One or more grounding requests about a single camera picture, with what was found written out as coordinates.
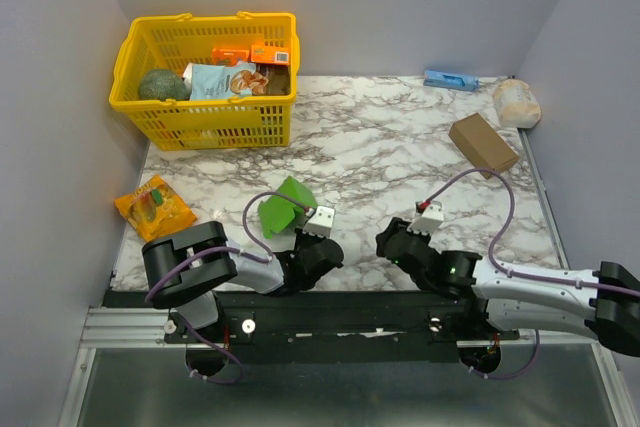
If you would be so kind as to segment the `orange snack box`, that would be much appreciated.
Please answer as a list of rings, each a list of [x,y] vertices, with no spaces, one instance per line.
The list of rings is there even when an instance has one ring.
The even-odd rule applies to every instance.
[[[213,48],[211,51],[211,61],[216,66],[236,66],[239,63],[250,60],[249,49],[225,49]]]

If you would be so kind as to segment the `green round melon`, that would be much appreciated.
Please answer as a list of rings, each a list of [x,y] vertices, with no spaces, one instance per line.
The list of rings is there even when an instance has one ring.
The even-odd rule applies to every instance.
[[[184,79],[168,69],[149,70],[140,80],[138,96],[141,100],[185,101],[190,92]]]

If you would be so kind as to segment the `brown cardboard box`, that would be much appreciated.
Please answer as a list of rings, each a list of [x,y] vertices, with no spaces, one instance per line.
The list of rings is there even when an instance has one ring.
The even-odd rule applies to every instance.
[[[454,122],[449,137],[476,168],[502,173],[520,160],[519,155],[478,113]]]

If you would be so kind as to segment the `green paper box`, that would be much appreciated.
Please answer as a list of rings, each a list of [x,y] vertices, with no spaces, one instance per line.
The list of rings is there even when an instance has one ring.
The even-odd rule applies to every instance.
[[[276,189],[307,207],[316,208],[318,203],[312,191],[302,182],[288,176]],[[300,227],[305,222],[305,210],[282,197],[270,196],[258,206],[262,233],[266,239],[287,230]]]

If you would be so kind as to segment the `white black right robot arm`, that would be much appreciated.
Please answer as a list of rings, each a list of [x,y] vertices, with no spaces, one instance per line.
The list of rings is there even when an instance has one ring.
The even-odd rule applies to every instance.
[[[604,261],[596,270],[574,271],[521,267],[474,252],[439,252],[430,240],[393,218],[376,237],[376,254],[420,290],[482,307],[472,317],[474,325],[571,333],[638,356],[639,281],[622,265]]]

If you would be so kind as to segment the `yellow plastic shopping basket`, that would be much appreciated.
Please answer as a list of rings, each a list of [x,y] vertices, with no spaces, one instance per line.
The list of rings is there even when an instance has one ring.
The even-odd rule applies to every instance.
[[[111,107],[161,150],[286,146],[300,67],[296,27],[295,15],[288,12],[139,17],[115,62]],[[215,48],[249,49],[257,44],[288,51],[288,94],[195,101],[142,100],[138,95],[140,81],[152,69],[180,74],[191,63],[210,62]]]

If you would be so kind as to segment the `light blue carton box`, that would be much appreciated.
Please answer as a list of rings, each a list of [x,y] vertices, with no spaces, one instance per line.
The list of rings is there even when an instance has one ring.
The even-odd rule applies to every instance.
[[[471,75],[426,70],[423,84],[434,88],[474,92],[479,88],[479,79]]]

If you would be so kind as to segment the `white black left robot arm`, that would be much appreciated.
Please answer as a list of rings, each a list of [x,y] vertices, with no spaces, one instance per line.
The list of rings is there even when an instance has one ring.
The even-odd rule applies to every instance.
[[[340,268],[344,253],[335,241],[299,230],[291,250],[260,257],[210,221],[146,243],[142,257],[149,284],[145,301],[158,310],[176,310],[200,330],[221,319],[216,287],[230,282],[261,295],[293,295]]]

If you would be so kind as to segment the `light blue snack pouch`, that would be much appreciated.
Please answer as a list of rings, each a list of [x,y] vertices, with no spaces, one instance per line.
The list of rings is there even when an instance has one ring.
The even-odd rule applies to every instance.
[[[235,66],[189,63],[183,80],[192,101],[264,95],[269,82],[256,64],[247,62]]]

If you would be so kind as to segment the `orange barcode box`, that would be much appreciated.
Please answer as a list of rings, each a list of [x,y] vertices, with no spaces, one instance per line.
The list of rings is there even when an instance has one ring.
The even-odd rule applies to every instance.
[[[250,49],[249,57],[250,61],[256,64],[290,64],[290,51],[285,47],[253,44]]]

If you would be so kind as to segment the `orange candy bag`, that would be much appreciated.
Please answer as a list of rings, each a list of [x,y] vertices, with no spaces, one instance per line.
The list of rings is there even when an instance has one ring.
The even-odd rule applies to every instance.
[[[182,231],[197,220],[182,197],[159,175],[133,193],[117,198],[114,205],[145,242]]]

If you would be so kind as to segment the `beige wrapped paper bag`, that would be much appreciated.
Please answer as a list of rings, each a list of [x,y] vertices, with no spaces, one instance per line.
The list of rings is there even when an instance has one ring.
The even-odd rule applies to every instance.
[[[526,82],[504,80],[495,89],[493,100],[499,123],[504,128],[530,129],[541,120],[541,107]]]

